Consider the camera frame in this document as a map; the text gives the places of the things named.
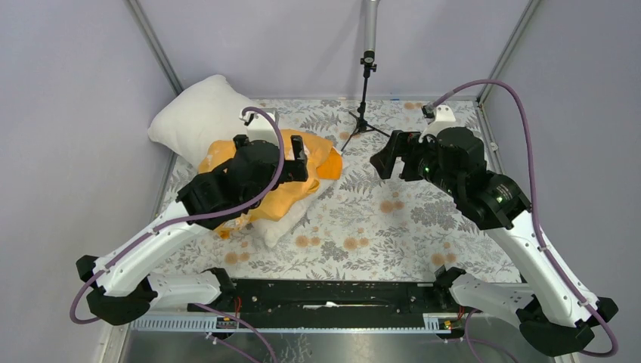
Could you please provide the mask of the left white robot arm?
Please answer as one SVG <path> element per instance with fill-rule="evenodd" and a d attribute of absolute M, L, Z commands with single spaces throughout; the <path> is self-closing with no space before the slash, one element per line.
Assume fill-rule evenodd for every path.
<path fill-rule="evenodd" d="M 281 141 L 272 144 L 234 137 L 235 155 L 212 171 L 196 175 L 164 212 L 112 253 L 76 261 L 84 285 L 79 291 L 92 321 L 128 324 L 152 308 L 207 304 L 224 311 L 234 303 L 235 287 L 222 268 L 197 275 L 153 273 L 164 259 L 190 240 L 259 206 L 266 194 L 287 182 L 308 178 L 300 135 L 290 138 L 293 159 Z"/>

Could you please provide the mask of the white pillow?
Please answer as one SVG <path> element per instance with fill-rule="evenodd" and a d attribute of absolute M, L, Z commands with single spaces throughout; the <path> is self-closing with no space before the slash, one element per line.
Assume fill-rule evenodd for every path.
<path fill-rule="evenodd" d="M 199 173 L 209 172 L 235 154 L 232 138 L 246 133 L 239 119 L 241 111 L 257 106 L 259 103 L 236 92 L 224 76 L 210 76 L 161 110 L 147 134 Z M 215 234 L 228 239 L 251 225 L 267 247 L 274 247 L 302 220 L 311 203 L 341 177 L 343 161 L 332 141 L 306 132 L 299 135 L 308 158 L 308 180 L 281 184 L 258 208 L 217 227 Z"/>

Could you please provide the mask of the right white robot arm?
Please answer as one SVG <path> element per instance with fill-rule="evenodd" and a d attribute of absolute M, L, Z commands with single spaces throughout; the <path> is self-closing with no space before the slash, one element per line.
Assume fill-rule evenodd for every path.
<path fill-rule="evenodd" d="M 550 357 L 586 352 L 594 327 L 610 321 L 618 307 L 588 290 L 537 231 L 531 202 L 510 177 L 488 168 L 482 140 L 464 127 L 436 136 L 396 130 L 370 164 L 388 179 L 397 161 L 403 163 L 402 180 L 426 181 L 449 195 L 503 249 L 529 286 L 523 293 L 461 268 L 442 267 L 434 283 L 436 306 L 451 312 L 461 305 L 499 318 Z"/>

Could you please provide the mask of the orange pillowcase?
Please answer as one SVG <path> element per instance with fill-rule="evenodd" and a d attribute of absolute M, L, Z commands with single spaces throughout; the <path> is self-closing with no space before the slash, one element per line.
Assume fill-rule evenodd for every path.
<path fill-rule="evenodd" d="M 348 162 L 329 139 L 294 129 L 280 131 L 284 141 L 284 165 L 280 184 L 259 206 L 227 220 L 214 229 L 223 239 L 247 225 L 259 231 L 273 246 L 308 211 L 311 202 L 339 180 Z"/>

